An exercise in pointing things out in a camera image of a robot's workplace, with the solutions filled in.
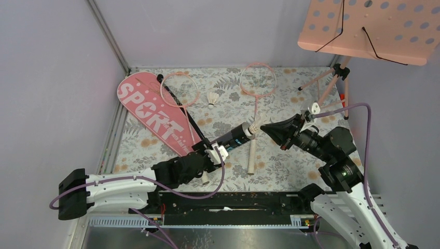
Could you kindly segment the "black shuttlecock tube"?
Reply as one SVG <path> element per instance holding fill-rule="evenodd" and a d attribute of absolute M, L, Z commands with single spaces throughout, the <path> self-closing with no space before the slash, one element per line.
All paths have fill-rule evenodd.
<path fill-rule="evenodd" d="M 255 134 L 250 131 L 250 124 L 243 122 L 237 127 L 216 138 L 213 143 L 223 146 L 227 152 L 255 139 Z"/>

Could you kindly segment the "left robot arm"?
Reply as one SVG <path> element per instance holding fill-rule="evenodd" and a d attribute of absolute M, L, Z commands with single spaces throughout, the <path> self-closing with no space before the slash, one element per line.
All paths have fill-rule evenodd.
<path fill-rule="evenodd" d="M 201 178 L 205 172 L 223 169 L 227 157 L 224 145 L 200 142 L 196 151 L 135 172 L 87 175 L 84 168 L 75 169 L 59 184 L 59 195 L 49 207 L 58 211 L 59 220 L 128 208 L 155 213 L 161 206 L 157 191 L 179 195 L 176 189 L 181 185 Z"/>

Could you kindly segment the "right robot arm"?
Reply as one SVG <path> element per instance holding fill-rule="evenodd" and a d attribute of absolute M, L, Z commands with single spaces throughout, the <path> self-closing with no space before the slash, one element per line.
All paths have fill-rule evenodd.
<path fill-rule="evenodd" d="M 350 131 L 335 127 L 324 136 L 316 126 L 306 127 L 297 114 L 277 123 L 264 124 L 261 130 L 288 150 L 296 146 L 325 163 L 319 168 L 321 179 L 345 203 L 352 215 L 341 210 L 317 184 L 299 192 L 299 210 L 315 213 L 327 221 L 352 248 L 416 248 L 392 228 L 375 202 L 366 177 L 349 157 L 356 151 Z"/>

